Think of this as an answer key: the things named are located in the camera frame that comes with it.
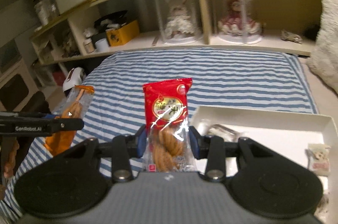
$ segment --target white cup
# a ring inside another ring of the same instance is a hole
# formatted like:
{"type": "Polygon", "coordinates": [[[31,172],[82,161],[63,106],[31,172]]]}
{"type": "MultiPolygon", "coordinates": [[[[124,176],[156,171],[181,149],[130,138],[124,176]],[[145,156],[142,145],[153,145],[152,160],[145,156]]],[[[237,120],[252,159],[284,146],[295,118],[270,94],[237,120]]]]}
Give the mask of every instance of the white cup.
{"type": "Polygon", "coordinates": [[[95,47],[98,52],[106,52],[109,49],[107,38],[100,39],[96,41],[95,47]]]}

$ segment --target plush toy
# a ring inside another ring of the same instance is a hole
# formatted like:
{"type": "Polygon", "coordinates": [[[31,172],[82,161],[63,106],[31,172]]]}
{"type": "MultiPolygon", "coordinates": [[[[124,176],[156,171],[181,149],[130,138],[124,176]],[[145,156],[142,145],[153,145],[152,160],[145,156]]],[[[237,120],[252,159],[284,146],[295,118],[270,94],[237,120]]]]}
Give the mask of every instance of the plush toy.
{"type": "Polygon", "coordinates": [[[169,16],[167,18],[166,28],[164,34],[167,39],[184,38],[193,36],[195,28],[190,21],[188,9],[186,7],[187,0],[183,0],[178,4],[172,4],[169,9],[169,16]]]}
{"type": "MultiPolygon", "coordinates": [[[[243,26],[240,0],[226,1],[229,7],[229,13],[217,23],[220,31],[224,34],[231,35],[242,35],[244,31],[247,31],[249,34],[260,31],[261,24],[252,20],[248,12],[246,25],[243,26]]],[[[244,0],[244,3],[248,4],[250,1],[251,0],[244,0]]]]}

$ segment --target twisted dough snack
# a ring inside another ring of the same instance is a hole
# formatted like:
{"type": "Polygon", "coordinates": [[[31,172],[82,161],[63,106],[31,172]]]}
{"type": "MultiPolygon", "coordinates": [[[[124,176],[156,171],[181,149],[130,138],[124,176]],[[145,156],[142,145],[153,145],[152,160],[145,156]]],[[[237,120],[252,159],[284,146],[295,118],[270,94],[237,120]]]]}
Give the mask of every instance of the twisted dough snack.
{"type": "Polygon", "coordinates": [[[175,130],[165,128],[158,132],[159,142],[168,150],[171,156],[179,156],[183,153],[183,141],[178,140],[174,136],[175,130]]]}
{"type": "Polygon", "coordinates": [[[169,172],[172,171],[174,167],[177,168],[170,153],[159,143],[154,143],[153,161],[159,172],[169,172]]]}

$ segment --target blue and white striped fabric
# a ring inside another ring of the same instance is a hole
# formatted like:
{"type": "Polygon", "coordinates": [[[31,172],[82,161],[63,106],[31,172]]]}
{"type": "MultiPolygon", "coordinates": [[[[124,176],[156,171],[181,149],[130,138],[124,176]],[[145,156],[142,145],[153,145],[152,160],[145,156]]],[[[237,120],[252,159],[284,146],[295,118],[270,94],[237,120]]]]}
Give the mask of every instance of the blue and white striped fabric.
{"type": "MultiPolygon", "coordinates": [[[[284,53],[233,51],[212,48],[117,52],[85,80],[95,95],[73,145],[88,137],[101,142],[119,134],[133,134],[144,124],[142,85],[192,77],[188,92],[189,117],[199,105],[231,106],[276,111],[317,113],[302,67],[296,56],[284,53]]],[[[21,210],[13,197],[16,180],[27,170],[51,158],[36,138],[9,184],[0,208],[16,220],[21,210]]],[[[135,174],[141,160],[131,160],[135,174]]],[[[110,161],[100,171],[110,176],[110,161]]]]}

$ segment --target white tray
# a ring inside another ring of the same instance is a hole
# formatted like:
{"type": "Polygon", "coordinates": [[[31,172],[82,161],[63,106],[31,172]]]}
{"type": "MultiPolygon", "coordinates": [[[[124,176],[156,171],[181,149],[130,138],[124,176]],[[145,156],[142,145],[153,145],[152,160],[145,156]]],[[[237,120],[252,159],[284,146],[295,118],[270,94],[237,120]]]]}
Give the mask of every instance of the white tray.
{"type": "MultiPolygon", "coordinates": [[[[330,191],[328,224],[337,224],[338,219],[338,134],[330,116],[307,113],[253,110],[231,107],[200,106],[190,125],[204,135],[207,123],[224,124],[241,136],[247,136],[307,168],[305,150],[309,143],[325,143],[331,146],[329,177],[319,177],[324,189],[330,191]]],[[[197,168],[204,173],[206,159],[197,160],[197,168]]],[[[236,161],[230,159],[227,172],[237,171],[236,161]]]]}

